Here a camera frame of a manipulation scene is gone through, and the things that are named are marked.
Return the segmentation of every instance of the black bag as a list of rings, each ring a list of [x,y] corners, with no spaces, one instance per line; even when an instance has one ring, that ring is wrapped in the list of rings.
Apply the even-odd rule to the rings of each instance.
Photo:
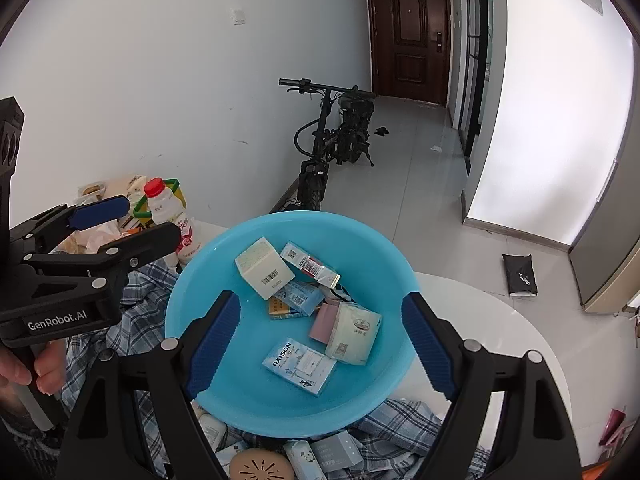
[[[510,296],[537,296],[538,286],[533,275],[531,255],[512,256],[503,254],[504,271],[507,274],[507,288]]]

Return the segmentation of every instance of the human hand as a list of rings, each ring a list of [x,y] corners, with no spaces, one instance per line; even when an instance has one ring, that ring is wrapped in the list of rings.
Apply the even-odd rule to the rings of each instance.
[[[65,341],[50,341],[36,361],[38,389],[47,395],[57,393],[65,383]],[[7,348],[0,348],[0,388],[9,382],[26,386],[31,384],[31,373]]]

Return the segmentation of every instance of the round white table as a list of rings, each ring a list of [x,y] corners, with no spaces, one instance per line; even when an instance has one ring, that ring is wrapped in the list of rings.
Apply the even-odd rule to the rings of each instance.
[[[203,244],[226,231],[226,228],[196,221]],[[540,332],[509,305],[482,290],[448,278],[415,273],[422,296],[435,315],[448,320],[462,339],[476,339],[489,351],[522,357],[538,350],[545,358],[571,419],[571,400],[560,363]],[[479,444],[490,449],[498,428],[503,393],[492,394]],[[416,357],[392,399],[421,400],[440,418],[449,409],[449,401],[436,392]]]

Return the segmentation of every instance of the round coaster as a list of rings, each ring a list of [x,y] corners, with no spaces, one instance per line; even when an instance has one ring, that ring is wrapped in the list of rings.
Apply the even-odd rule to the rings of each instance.
[[[265,449],[247,449],[229,464],[231,480],[293,480],[289,461],[279,453]]]

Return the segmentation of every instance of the tiled floor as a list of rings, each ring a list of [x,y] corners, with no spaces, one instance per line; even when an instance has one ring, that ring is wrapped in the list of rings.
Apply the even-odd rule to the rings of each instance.
[[[371,139],[357,164],[331,168],[322,209],[351,216],[380,231],[415,270],[468,283],[526,317],[562,365],[572,398],[574,430],[583,464],[598,459],[597,441],[611,408],[640,414],[640,350],[632,324],[585,314],[567,254],[461,224],[466,172],[458,134],[443,108],[379,98]],[[539,295],[511,299],[502,254],[532,254]]]

